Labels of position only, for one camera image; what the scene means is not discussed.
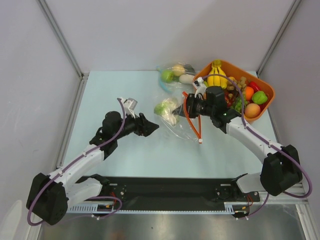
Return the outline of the white green napa cabbage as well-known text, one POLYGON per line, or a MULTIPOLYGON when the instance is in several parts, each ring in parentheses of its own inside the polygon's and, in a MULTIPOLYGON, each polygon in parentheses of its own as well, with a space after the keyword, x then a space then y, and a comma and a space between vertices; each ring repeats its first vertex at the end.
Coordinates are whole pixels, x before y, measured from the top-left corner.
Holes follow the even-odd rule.
POLYGON ((161 117, 164 122, 174 127, 180 121, 180 111, 173 113, 178 106, 179 101, 175 97, 166 98, 154 107, 153 112, 161 117))

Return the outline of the red zip clear bag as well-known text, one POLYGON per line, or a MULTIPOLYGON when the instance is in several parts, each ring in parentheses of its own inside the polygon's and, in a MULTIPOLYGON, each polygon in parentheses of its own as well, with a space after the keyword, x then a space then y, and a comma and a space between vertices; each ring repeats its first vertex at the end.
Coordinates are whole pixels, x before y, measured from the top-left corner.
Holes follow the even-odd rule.
POLYGON ((155 115, 157 119, 161 121, 162 125, 167 128, 167 131, 170 134, 174 135, 179 139, 196 141, 199 144, 202 144, 203 139, 202 139, 201 118, 200 117, 196 117, 195 119, 189 118, 188 113, 186 113, 185 111, 185 103, 186 103, 187 96, 188 96, 187 91, 176 90, 173 93, 167 93, 164 96, 164 98, 157 103, 159 104, 163 100, 168 98, 176 98, 178 100, 179 106, 173 111, 174 114, 177 114, 179 111, 179 114, 178 114, 179 122, 175 126, 169 125, 168 123, 164 122, 160 116, 156 114, 155 115))

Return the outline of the brown longan bunch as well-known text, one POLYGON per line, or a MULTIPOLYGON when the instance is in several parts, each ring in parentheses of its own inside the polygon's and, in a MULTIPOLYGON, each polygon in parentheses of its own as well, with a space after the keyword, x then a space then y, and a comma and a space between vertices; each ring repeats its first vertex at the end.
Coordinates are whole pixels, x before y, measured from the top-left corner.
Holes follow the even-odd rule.
MULTIPOLYGON (((246 86, 247 86, 247 84, 246 84, 246 81, 247 81, 247 78, 246 77, 244 77, 244 76, 242 76, 240 79, 235 79, 233 76, 229 76, 228 77, 230 80, 232 80, 237 86, 238 86, 238 88, 242 91, 242 92, 244 92, 245 91, 245 88, 246 88, 246 86)), ((228 81, 228 83, 227 83, 227 88, 226 88, 229 92, 230 91, 236 91, 236 87, 232 84, 232 83, 230 83, 230 81, 228 81)))

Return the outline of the green fake cabbage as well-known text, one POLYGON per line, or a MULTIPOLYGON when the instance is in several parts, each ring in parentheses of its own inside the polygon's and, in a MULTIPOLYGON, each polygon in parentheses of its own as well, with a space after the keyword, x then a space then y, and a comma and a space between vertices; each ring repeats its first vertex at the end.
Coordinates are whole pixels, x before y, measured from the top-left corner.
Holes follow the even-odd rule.
POLYGON ((257 105, 262 105, 268 101, 268 96, 260 90, 253 94, 251 100, 257 105))

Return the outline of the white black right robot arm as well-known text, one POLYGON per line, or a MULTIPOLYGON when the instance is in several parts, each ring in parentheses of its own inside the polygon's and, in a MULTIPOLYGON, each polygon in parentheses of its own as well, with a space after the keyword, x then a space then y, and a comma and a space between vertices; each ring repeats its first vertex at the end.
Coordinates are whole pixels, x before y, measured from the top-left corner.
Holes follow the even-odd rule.
POLYGON ((187 94, 183 112, 190 119, 209 117, 216 128, 242 143, 262 163, 260 172, 245 173, 235 179, 236 185, 230 188, 235 200, 242 201, 255 191, 278 196, 302 180, 297 149, 282 146, 257 132, 239 112, 227 106, 221 87, 208 87, 205 94, 187 94))

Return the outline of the white fake egg in bag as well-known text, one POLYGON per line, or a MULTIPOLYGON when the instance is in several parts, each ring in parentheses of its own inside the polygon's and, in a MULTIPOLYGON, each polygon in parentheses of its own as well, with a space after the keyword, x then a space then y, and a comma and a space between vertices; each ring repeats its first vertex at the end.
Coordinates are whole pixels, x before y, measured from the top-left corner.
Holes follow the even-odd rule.
POLYGON ((179 82, 182 83, 182 84, 192 84, 193 83, 193 79, 194 79, 194 76, 193 75, 190 75, 190 74, 182 74, 180 77, 179 77, 179 82))

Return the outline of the blue zip clear bag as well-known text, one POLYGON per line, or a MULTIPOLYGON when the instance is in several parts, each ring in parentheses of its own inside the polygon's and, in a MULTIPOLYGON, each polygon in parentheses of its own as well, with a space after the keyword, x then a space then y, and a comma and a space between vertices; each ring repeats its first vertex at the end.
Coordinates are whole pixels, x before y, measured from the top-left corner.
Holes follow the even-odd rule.
POLYGON ((191 85, 196 75, 194 67, 185 62, 167 63, 156 67, 159 73, 158 84, 168 94, 183 85, 191 85))

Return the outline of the yellow fake fruit in bag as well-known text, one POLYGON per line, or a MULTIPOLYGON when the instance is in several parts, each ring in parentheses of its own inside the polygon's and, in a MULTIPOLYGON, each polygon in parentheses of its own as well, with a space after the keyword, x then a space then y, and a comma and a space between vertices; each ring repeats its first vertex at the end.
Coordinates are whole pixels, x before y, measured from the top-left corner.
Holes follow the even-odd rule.
POLYGON ((179 76, 186 73, 186 69, 182 64, 175 64, 172 67, 172 72, 173 72, 174 76, 179 77, 179 76))

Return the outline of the orange fake fruit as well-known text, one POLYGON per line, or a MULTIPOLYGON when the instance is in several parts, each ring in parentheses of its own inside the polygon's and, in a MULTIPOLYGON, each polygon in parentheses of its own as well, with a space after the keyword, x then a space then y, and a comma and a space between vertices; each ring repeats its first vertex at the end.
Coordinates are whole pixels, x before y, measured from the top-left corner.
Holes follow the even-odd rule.
POLYGON ((245 99, 246 99, 247 101, 250 101, 250 100, 252 99, 252 97, 253 97, 253 95, 254 95, 255 92, 254 92, 254 90, 253 90, 251 87, 246 86, 244 93, 245 93, 245 99))

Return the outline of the peach fake fruit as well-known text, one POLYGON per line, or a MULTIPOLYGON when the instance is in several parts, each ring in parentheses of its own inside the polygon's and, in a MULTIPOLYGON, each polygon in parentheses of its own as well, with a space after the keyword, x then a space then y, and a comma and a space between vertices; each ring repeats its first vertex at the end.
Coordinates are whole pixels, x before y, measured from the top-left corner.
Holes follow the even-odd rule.
POLYGON ((261 108, 256 103, 250 103, 248 104, 244 109, 244 114, 247 118, 253 119, 259 116, 261 113, 261 108))

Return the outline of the yellow banana bunch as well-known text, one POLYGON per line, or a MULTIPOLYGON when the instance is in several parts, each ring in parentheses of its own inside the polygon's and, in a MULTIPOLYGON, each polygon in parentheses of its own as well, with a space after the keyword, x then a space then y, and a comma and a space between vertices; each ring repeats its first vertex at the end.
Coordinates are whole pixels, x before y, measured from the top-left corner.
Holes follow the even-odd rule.
POLYGON ((226 76, 225 72, 221 69, 222 63, 219 59, 215 59, 211 63, 211 71, 206 81, 209 87, 221 87, 223 90, 227 88, 228 80, 223 76, 226 76))

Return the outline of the orange plastic tub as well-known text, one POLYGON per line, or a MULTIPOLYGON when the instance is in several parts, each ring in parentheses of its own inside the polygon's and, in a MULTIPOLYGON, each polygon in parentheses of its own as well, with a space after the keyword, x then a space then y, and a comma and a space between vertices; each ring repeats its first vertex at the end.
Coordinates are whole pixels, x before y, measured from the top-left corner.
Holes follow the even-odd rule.
POLYGON ((268 83, 225 60, 212 61, 193 80, 202 78, 206 87, 222 87, 227 107, 240 113, 240 94, 222 75, 230 78, 240 88, 244 96, 244 117, 249 123, 258 120, 275 98, 275 91, 268 83))

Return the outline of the red chili pepper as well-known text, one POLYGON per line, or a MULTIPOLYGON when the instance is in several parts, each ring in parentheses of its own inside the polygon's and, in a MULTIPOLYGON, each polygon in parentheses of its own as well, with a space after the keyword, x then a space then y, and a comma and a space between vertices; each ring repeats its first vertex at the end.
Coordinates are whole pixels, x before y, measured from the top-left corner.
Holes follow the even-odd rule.
POLYGON ((251 87, 255 93, 258 91, 261 91, 261 88, 259 87, 259 85, 254 81, 250 81, 248 83, 248 86, 251 87))

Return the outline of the aluminium frame post left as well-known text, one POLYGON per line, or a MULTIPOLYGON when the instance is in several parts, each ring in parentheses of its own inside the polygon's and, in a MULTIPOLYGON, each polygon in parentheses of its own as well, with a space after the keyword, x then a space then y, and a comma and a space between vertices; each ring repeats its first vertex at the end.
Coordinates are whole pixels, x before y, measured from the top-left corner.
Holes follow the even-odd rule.
POLYGON ((70 62, 73 70, 75 71, 76 75, 82 79, 83 78, 83 71, 81 70, 78 61, 75 58, 75 55, 70 47, 70 45, 67 42, 67 39, 65 38, 64 33, 62 32, 58 21, 56 20, 49 4, 46 0, 37 0, 37 4, 39 5, 39 8, 41 9, 45 19, 47 20, 49 26, 51 27, 53 34, 55 35, 58 43, 60 44, 64 54, 66 55, 68 61, 70 62))

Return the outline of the aluminium frame post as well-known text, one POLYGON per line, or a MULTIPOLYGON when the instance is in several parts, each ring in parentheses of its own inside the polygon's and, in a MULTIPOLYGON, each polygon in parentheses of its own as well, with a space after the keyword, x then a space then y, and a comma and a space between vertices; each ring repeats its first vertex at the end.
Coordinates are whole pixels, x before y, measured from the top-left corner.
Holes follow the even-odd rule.
POLYGON ((83 71, 81 70, 78 61, 75 58, 75 55, 70 47, 70 45, 67 42, 67 39, 65 38, 64 33, 62 32, 58 21, 56 20, 49 4, 46 0, 37 0, 37 4, 39 5, 39 8, 41 9, 45 19, 47 20, 49 26, 51 27, 53 34, 55 35, 58 43, 60 44, 64 54, 66 55, 68 61, 70 62, 73 70, 75 71, 76 75, 82 79, 83 78, 83 71))
POLYGON ((268 47, 265 55, 263 56, 257 70, 256 74, 258 77, 261 76, 263 70, 265 69, 269 59, 271 58, 273 52, 277 48, 278 44, 280 43, 281 39, 283 38, 284 34, 286 33, 287 28, 289 27, 292 19, 294 18, 295 14, 297 13, 299 7, 303 3, 303 0, 293 0, 287 13, 284 16, 283 21, 281 22, 279 29, 277 30, 274 38, 271 41, 270 46, 268 47))

